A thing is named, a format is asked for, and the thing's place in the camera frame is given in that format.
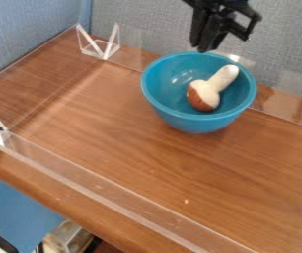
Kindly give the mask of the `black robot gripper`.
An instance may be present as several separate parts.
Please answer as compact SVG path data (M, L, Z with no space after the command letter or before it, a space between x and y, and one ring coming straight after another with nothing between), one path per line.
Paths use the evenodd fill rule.
M251 7L250 0L183 0L192 8L190 41L200 52L215 50L227 36L250 39L260 13Z

